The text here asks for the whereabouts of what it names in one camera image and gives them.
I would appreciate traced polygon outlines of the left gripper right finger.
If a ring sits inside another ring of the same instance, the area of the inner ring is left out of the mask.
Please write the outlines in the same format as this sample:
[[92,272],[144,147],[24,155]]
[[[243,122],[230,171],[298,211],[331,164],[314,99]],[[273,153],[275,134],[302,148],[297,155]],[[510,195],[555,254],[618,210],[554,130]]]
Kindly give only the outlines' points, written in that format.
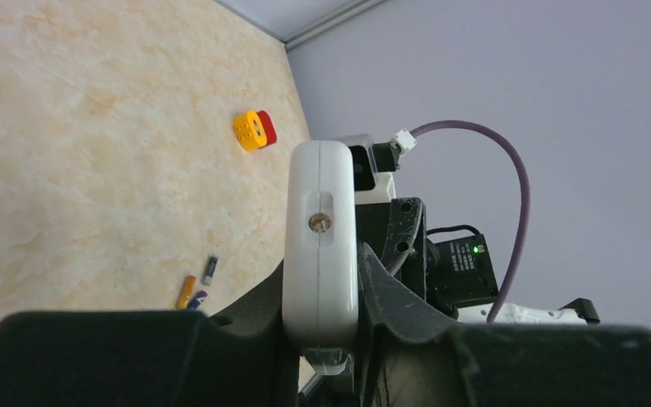
[[462,324],[365,243],[353,351],[364,406],[651,406],[651,330]]

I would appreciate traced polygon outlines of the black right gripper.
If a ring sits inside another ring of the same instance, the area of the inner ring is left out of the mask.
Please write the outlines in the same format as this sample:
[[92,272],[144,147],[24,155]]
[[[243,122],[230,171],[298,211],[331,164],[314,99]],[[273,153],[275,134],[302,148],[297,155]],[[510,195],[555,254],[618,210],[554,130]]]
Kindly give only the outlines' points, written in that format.
[[387,272],[447,316],[487,316],[499,289],[485,237],[471,226],[429,230],[418,198],[355,206],[357,240]]

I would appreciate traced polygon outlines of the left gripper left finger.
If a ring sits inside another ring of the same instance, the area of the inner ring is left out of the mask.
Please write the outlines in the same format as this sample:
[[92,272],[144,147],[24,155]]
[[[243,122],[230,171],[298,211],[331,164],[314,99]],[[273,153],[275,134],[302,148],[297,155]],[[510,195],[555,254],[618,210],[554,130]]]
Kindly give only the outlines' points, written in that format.
[[0,321],[0,406],[294,406],[282,271],[215,315],[29,311]]

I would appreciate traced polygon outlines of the white remote control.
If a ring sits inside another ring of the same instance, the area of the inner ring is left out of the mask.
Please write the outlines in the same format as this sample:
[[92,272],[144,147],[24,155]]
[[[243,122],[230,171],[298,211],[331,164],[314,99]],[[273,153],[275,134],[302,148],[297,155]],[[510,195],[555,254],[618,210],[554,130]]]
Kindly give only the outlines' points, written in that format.
[[352,154],[339,141],[303,142],[290,161],[281,318],[319,375],[346,369],[358,290]]

